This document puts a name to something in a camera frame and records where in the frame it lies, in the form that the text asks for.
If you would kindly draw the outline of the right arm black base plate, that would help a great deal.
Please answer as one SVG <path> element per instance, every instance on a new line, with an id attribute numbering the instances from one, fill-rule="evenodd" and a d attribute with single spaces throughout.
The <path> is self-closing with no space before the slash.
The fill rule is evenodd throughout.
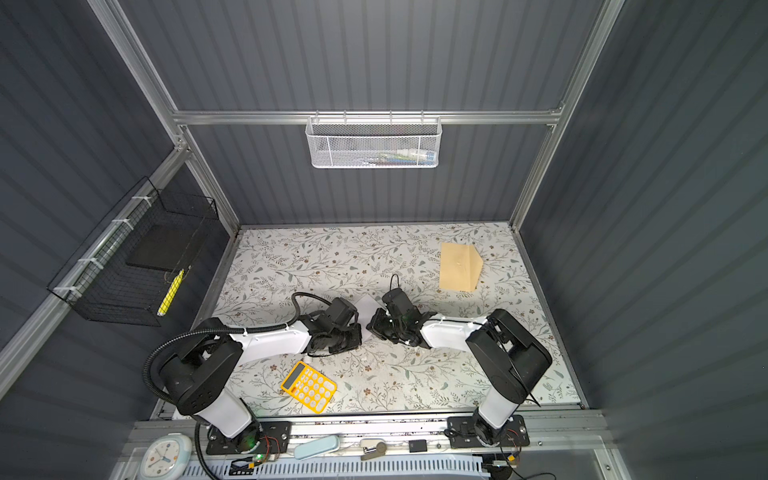
<path id="1" fill-rule="evenodd" d="M 503 427 L 494 428 L 479 415 L 452 416 L 447 419 L 443 434 L 454 449 L 504 447 L 521 448 L 530 445 L 525 420 L 521 415 L 509 417 Z"/>

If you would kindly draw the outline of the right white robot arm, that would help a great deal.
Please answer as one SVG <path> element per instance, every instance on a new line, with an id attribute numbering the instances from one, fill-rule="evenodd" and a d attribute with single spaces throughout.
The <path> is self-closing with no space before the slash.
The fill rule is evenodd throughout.
<path id="1" fill-rule="evenodd" d="M 400 288 L 384 294 L 383 301 L 385 306 L 375 311 L 366 326 L 376 338 L 473 355 L 490 388 L 475 409 L 470 427 L 482 442 L 496 443 L 506 431 L 507 422 L 533 396 L 533 389 L 552 365 L 547 348 L 504 309 L 477 318 L 421 312 Z"/>

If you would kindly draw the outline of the white paper letter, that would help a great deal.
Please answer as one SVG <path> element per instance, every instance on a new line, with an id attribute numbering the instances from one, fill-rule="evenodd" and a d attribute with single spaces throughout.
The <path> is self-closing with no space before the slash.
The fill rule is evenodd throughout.
<path id="1" fill-rule="evenodd" d="M 359 313 L 359 323 L 368 324 L 374 317 L 376 311 L 381 308 L 381 304 L 371 295 L 363 295 L 354 303 Z"/>

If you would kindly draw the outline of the manila paper envelope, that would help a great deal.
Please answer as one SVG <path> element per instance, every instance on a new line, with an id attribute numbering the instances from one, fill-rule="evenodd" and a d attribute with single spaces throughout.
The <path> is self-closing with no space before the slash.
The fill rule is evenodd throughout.
<path id="1" fill-rule="evenodd" d="M 479 283 L 483 260 L 473 245 L 442 243 L 439 288 L 473 292 Z"/>

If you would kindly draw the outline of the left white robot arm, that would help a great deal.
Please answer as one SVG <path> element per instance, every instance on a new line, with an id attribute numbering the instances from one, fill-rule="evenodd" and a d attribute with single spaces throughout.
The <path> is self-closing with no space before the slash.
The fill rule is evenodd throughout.
<path id="1" fill-rule="evenodd" d="M 202 321 L 150 354 L 145 383 L 179 414 L 226 439 L 260 437 L 257 416 L 235 386 L 243 369 L 282 357 L 333 356 L 362 344 L 360 313 L 350 301 L 297 292 L 291 303 L 293 316 L 281 323 L 237 327 L 217 317 Z"/>

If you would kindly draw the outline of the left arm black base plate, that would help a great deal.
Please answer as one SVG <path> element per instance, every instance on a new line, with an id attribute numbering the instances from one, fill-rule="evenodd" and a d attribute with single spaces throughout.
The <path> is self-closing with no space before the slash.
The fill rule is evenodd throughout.
<path id="1" fill-rule="evenodd" d="M 218 428 L 207 430 L 208 455 L 269 454 L 286 453 L 291 439 L 293 424 L 288 421 L 255 422 L 240 434 L 229 438 Z"/>

